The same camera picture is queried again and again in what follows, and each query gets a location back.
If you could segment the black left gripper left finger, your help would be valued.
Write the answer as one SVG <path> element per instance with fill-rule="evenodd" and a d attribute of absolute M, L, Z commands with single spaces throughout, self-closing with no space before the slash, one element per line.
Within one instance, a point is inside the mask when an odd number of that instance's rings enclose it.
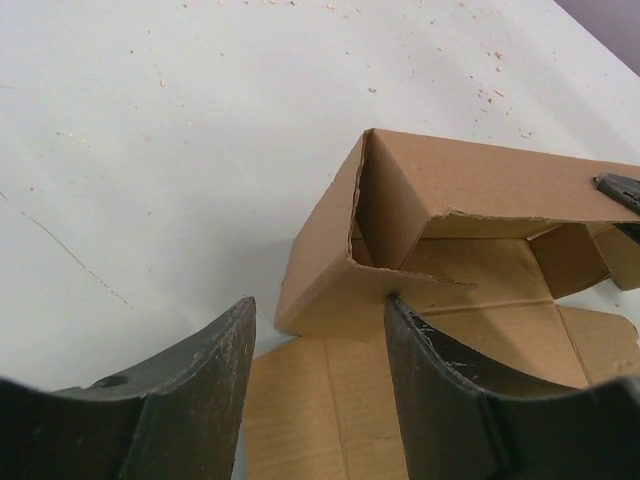
<path fill-rule="evenodd" d="M 1 381 L 4 479 L 229 479 L 256 302 L 86 388 Z"/>

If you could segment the brown cardboard box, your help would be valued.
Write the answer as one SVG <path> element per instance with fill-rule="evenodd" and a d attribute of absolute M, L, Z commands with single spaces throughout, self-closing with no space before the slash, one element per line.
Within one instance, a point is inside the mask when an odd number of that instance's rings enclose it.
<path fill-rule="evenodd" d="M 295 238 L 253 364 L 252 479 L 412 479 L 384 330 L 389 296 L 484 355 L 574 389 L 639 379 L 621 315 L 562 304 L 639 286 L 639 212 L 598 191 L 635 165 L 366 131 Z"/>

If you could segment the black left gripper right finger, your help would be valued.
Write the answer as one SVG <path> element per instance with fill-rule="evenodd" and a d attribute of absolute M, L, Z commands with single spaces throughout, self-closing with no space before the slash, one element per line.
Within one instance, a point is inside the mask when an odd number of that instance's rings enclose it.
<path fill-rule="evenodd" d="M 531 376 L 394 295 L 384 330 L 410 478 L 638 478 L 638 377 L 574 389 Z"/>

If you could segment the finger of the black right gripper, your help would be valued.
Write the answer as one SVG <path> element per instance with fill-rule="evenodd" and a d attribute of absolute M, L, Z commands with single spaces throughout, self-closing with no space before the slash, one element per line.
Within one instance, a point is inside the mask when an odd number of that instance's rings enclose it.
<path fill-rule="evenodd" d="M 640 183 L 638 180 L 611 172 L 602 172 L 593 178 L 593 182 L 598 191 L 616 203 L 634 213 L 639 212 Z"/>

